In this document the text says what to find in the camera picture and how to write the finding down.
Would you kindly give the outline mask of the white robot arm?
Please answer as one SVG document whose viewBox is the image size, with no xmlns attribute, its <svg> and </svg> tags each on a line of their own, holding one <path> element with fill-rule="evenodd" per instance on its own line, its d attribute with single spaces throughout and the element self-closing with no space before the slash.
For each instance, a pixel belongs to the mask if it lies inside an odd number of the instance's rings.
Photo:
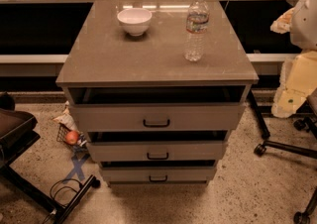
<svg viewBox="0 0 317 224">
<path fill-rule="evenodd" d="M 274 117 L 288 118 L 317 88 L 317 0 L 299 0 L 270 29 L 289 33 L 291 43 L 301 48 L 299 55 L 284 61 L 271 107 Z"/>
</svg>

